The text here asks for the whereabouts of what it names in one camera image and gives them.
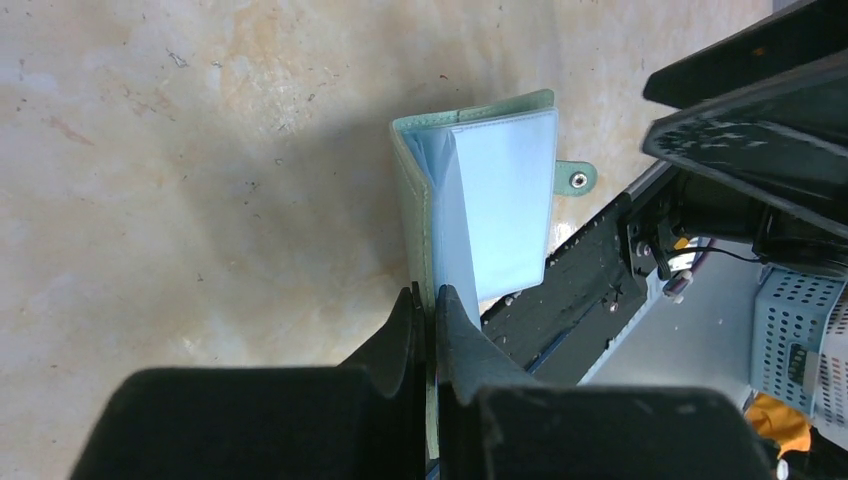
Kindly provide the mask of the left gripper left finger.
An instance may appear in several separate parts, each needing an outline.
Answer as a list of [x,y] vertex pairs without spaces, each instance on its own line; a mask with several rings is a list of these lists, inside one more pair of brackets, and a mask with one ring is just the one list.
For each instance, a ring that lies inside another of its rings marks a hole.
[[150,368],[114,391],[75,479],[421,479],[424,311],[402,289],[332,367]]

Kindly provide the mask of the green card holder wallet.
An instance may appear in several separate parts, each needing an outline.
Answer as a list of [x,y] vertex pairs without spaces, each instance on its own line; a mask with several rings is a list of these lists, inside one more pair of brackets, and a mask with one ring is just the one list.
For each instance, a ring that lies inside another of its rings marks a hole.
[[557,159],[549,89],[398,118],[389,129],[408,271],[424,309],[425,445],[436,459],[440,287],[453,286],[479,326],[482,303],[541,284],[554,197],[589,193],[598,173]]

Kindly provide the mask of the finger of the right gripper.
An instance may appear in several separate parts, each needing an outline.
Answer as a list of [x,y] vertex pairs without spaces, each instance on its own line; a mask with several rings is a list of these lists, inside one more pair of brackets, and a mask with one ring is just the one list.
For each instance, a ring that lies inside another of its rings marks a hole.
[[797,1],[652,73],[642,95],[685,109],[846,48],[845,1]]
[[655,121],[644,153],[847,235],[847,53]]

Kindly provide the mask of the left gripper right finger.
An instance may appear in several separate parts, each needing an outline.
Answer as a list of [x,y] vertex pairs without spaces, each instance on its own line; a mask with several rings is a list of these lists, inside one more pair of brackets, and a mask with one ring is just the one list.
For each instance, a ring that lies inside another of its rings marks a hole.
[[771,479],[758,435],[703,388],[543,384],[470,321],[435,310],[444,479]]

